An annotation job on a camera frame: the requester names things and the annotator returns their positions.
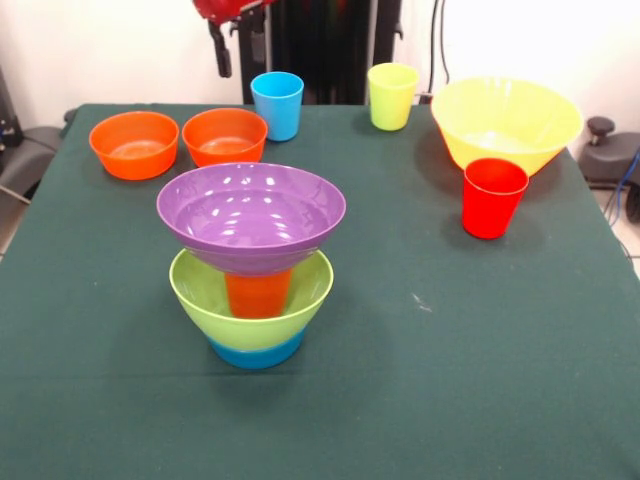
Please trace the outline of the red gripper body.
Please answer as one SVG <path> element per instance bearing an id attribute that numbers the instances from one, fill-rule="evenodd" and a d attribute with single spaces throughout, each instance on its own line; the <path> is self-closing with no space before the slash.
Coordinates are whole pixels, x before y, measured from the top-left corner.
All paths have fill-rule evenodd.
<path id="1" fill-rule="evenodd" d="M 193 0 L 196 11 L 206 20 L 223 24 L 245 11 L 273 3 L 273 0 Z"/>

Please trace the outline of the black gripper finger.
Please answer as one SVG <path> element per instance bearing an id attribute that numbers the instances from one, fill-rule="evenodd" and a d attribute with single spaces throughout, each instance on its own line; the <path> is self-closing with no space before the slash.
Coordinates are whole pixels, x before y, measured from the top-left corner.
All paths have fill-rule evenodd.
<path id="1" fill-rule="evenodd" d="M 255 63 L 265 63 L 265 13 L 262 6 L 251 10 L 250 20 L 250 44 L 252 60 Z"/>
<path id="2" fill-rule="evenodd" d="M 230 54 L 221 28 L 214 21 L 209 20 L 208 30 L 214 43 L 218 74 L 221 78 L 230 78 L 232 76 Z"/>

